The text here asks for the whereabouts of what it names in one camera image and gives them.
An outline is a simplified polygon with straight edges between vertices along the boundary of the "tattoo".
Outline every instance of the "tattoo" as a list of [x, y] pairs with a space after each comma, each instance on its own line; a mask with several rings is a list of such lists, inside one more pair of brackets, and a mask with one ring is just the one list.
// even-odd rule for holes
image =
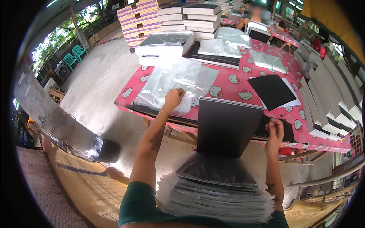
[[160, 150], [162, 138], [164, 136], [165, 125], [161, 126], [161, 128], [153, 134], [153, 138], [150, 139], [150, 143], [152, 143], [151, 150], [155, 150], [157, 153]]
[[272, 190], [275, 187], [275, 183], [268, 184], [268, 190]]

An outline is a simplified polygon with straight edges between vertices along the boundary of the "hello kitty print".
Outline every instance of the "hello kitty print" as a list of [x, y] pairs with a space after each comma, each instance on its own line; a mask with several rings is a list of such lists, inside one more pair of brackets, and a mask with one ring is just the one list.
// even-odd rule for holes
[[[299, 69], [298, 63], [295, 61], [293, 56], [277, 47], [267, 45], [256, 40], [252, 40], [252, 44], [262, 48], [267, 54], [279, 57], [283, 65], [287, 68], [287, 74], [282, 74], [280, 72], [270, 72], [266, 68], [253, 65], [253, 63], [250, 63], [251, 60], [249, 59], [250, 55], [248, 53], [243, 54], [242, 58], [239, 60], [238, 70], [203, 64], [204, 66], [219, 70], [219, 74], [213, 83], [213, 86], [209, 89], [209, 91], [207, 91], [206, 96], [262, 106], [259, 96], [247, 82], [247, 80], [250, 77], [261, 77], [265, 75], [269, 76], [271, 74], [277, 74], [281, 78], [286, 78], [289, 81], [289, 84], [293, 87], [296, 95], [301, 101], [299, 94], [301, 84], [298, 81], [300, 81], [304, 74]], [[115, 101], [115, 104], [119, 109], [130, 113], [130, 111], [125, 108], [125, 106], [133, 103], [137, 94], [142, 90], [144, 84], [149, 79], [149, 75], [151, 75], [153, 68], [154, 67], [152, 66], [140, 66], [136, 73], [131, 77], [129, 82], [123, 88], [121, 88], [121, 93]], [[147, 118], [146, 115], [139, 112], [133, 112], [133, 114]], [[191, 120], [198, 120], [198, 114], [199, 98], [195, 97], [192, 100], [190, 111], [184, 114], [182, 117]], [[349, 136], [346, 136], [345, 140], [343, 141], [331, 141], [329, 139], [322, 139], [320, 137], [313, 137], [310, 135], [307, 129], [306, 114], [302, 105], [276, 108], [271, 111], [265, 109], [264, 115], [269, 118], [284, 119], [286, 122], [292, 125], [295, 142], [282, 143], [282, 147], [288, 146], [306, 150], [321, 151], [326, 149], [326, 151], [333, 150], [333, 152], [347, 152], [350, 150]], [[174, 129], [178, 129], [180, 131], [197, 133], [197, 128], [174, 125], [172, 123], [169, 124], [173, 126]]]

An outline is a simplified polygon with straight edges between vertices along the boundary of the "concrete floor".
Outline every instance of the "concrete floor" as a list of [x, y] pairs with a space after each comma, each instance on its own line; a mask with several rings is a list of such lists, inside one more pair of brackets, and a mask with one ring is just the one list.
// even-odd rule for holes
[[[62, 89], [67, 94], [60, 103], [60, 107], [86, 128], [120, 144], [119, 160], [112, 166], [121, 169], [126, 176], [132, 171], [135, 152], [147, 126], [142, 117], [120, 111], [114, 101], [138, 67], [138, 57], [130, 54], [124, 39], [99, 45], [85, 56], [64, 83]], [[157, 179], [171, 172], [171, 165], [192, 149], [189, 144], [164, 137], [156, 160]], [[250, 142], [241, 158], [265, 179], [266, 158], [262, 144]], [[331, 153], [313, 166], [280, 163], [284, 207], [288, 207], [299, 193], [298, 188], [289, 188], [286, 184], [330, 176], [332, 166]]]

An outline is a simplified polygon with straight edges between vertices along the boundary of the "tattooed arm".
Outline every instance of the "tattooed arm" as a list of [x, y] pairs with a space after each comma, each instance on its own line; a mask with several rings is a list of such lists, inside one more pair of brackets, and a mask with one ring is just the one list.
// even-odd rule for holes
[[158, 151], [160, 150], [162, 137], [164, 136], [165, 124], [170, 113], [180, 104], [185, 93], [186, 92], [183, 89], [172, 89], [167, 93], [165, 104], [139, 144], [130, 182], [144, 182], [155, 189], [155, 161]]
[[278, 119], [270, 119], [269, 124], [266, 125], [266, 130], [270, 134], [265, 145], [267, 191], [271, 195], [275, 195], [275, 210], [284, 211], [284, 187], [281, 181], [278, 159], [280, 143], [284, 137], [283, 123]]

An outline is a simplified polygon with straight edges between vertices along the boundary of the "fluorescent light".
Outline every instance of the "fluorescent light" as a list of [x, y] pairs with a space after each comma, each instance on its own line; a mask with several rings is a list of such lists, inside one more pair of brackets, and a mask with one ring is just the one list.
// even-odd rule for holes
[[57, 0], [53, 0], [48, 6], [47, 6], [47, 8], [50, 6], [50, 5], [52, 5], [53, 3], [55, 3]]

